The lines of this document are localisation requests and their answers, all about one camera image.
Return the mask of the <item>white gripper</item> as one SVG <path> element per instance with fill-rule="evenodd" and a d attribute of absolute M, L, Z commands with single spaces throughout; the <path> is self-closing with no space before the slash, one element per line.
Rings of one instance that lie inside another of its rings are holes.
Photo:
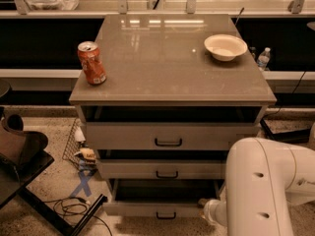
<path fill-rule="evenodd" d="M 226 202 L 200 199 L 198 206 L 203 207 L 204 217 L 210 224 L 227 226 Z"/>

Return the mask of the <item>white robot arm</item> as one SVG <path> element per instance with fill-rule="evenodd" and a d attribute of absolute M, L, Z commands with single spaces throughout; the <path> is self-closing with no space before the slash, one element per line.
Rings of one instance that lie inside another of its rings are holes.
<path fill-rule="evenodd" d="M 202 217 L 228 236 L 293 236 L 288 207 L 315 198 L 315 151 L 246 138 L 229 150 L 225 200 L 199 200 Z"/>

